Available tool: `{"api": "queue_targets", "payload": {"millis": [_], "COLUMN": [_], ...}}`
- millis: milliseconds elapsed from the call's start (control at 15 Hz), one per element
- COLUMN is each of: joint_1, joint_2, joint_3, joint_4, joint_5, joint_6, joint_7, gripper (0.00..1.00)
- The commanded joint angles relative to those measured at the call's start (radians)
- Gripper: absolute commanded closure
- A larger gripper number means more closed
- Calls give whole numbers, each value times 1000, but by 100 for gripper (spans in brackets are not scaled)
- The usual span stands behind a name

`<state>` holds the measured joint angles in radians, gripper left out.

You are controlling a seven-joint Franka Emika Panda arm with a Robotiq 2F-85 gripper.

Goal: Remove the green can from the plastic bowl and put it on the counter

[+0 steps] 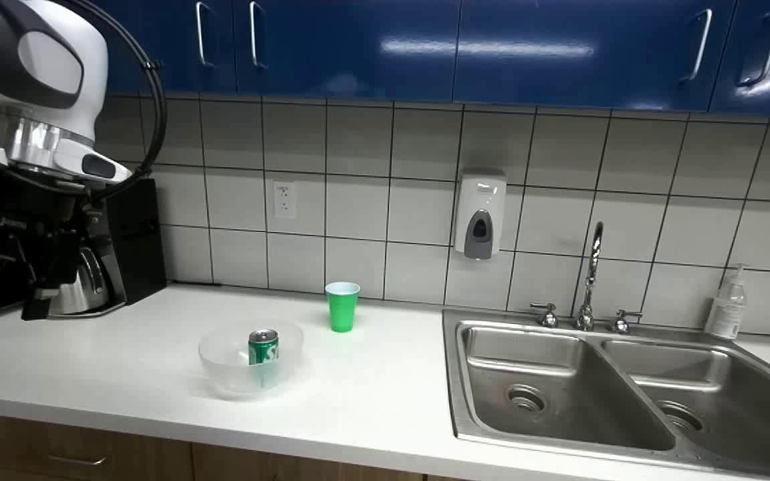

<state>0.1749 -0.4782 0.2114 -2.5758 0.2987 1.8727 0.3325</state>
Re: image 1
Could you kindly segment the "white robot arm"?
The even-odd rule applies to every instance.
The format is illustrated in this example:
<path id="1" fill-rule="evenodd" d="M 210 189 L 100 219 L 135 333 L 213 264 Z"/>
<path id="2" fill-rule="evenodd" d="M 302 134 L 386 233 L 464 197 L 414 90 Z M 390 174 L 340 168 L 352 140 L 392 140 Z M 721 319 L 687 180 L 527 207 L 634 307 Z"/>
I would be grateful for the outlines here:
<path id="1" fill-rule="evenodd" d="M 107 40 L 58 0 L 0 0 L 0 307 L 84 309 L 84 208 L 132 174 L 95 149 Z"/>

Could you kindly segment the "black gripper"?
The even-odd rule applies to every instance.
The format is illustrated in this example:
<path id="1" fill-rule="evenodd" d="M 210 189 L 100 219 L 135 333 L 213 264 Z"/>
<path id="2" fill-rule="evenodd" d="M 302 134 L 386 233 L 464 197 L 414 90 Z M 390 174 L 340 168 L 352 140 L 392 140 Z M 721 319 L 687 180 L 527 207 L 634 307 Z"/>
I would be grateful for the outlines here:
<path id="1" fill-rule="evenodd" d="M 21 305 L 24 320 L 50 319 L 48 305 L 75 280 L 83 247 L 71 200 L 0 174 L 0 307 Z"/>

